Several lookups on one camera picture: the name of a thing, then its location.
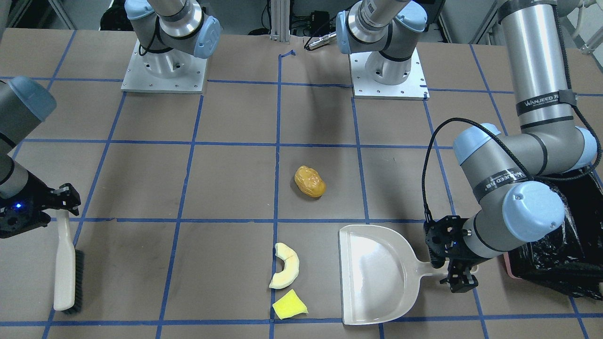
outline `banana slice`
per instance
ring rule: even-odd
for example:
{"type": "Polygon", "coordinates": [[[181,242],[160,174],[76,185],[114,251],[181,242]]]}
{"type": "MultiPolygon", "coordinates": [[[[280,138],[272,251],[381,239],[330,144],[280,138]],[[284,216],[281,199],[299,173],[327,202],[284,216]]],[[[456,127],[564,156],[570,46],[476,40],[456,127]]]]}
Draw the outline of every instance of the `banana slice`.
{"type": "Polygon", "coordinates": [[[300,260],[297,253],[282,242],[277,242],[274,248],[276,249],[276,256],[285,262],[285,268],[272,276],[272,281],[268,287],[280,290],[292,284],[297,278],[300,273],[300,260]]]}

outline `white brush handle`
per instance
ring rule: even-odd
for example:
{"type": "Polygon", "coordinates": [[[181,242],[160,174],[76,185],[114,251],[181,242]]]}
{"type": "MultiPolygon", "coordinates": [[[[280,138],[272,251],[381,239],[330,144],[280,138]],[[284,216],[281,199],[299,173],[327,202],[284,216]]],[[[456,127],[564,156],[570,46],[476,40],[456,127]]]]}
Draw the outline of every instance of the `white brush handle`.
{"type": "Polygon", "coordinates": [[[75,247],[69,212],[57,211],[58,247],[54,271],[54,309],[64,311],[75,303],[75,247]]]}

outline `curved pale yellow object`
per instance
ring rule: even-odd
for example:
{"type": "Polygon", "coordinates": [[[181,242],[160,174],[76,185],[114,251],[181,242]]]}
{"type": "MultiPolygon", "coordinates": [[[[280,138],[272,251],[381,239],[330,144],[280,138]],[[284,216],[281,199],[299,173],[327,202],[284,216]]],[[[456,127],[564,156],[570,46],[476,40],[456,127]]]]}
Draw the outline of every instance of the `curved pale yellow object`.
{"type": "Polygon", "coordinates": [[[268,287],[280,290],[292,284],[297,278],[300,272],[300,260],[297,253],[282,242],[277,242],[274,248],[276,249],[276,256],[285,262],[285,268],[272,276],[268,287]]]}
{"type": "Polygon", "coordinates": [[[327,185],[318,175],[318,172],[308,166],[301,166],[298,168],[295,172],[294,179],[297,187],[312,198],[320,197],[327,189],[327,185]]]}

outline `white mounting plate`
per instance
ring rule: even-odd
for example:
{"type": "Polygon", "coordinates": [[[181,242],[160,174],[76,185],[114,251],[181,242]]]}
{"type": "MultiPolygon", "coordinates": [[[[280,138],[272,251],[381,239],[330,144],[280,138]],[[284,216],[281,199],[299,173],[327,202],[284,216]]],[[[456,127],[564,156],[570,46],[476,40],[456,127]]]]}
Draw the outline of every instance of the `white mounting plate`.
{"type": "Polygon", "coordinates": [[[412,53],[412,68],[406,81],[399,85],[385,85],[373,80],[365,70],[368,56],[372,52],[350,54],[350,70],[354,84],[354,97],[362,99],[423,100],[429,98],[427,82],[417,49],[412,53]]]}
{"type": "Polygon", "coordinates": [[[145,69],[145,63],[138,54],[136,41],[125,72],[121,90],[138,93],[195,93],[203,94],[207,59],[191,58],[192,65],[183,76],[176,78],[158,78],[145,69]]]}

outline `metal base plate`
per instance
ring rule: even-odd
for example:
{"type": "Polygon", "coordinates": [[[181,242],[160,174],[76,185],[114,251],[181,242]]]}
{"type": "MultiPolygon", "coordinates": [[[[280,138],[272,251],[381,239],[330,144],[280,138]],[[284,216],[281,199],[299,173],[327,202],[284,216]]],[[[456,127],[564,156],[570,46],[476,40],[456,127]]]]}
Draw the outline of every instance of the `metal base plate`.
{"type": "Polygon", "coordinates": [[[350,54],[350,69],[354,97],[363,99],[424,100],[429,98],[427,82],[417,50],[412,53],[412,69],[406,81],[399,85],[385,85],[373,80],[364,65],[372,52],[350,54]]]}
{"type": "Polygon", "coordinates": [[[121,90],[139,93],[195,93],[203,94],[207,59],[191,57],[191,67],[181,77],[159,78],[145,69],[145,63],[138,54],[137,41],[125,72],[121,90]]]}

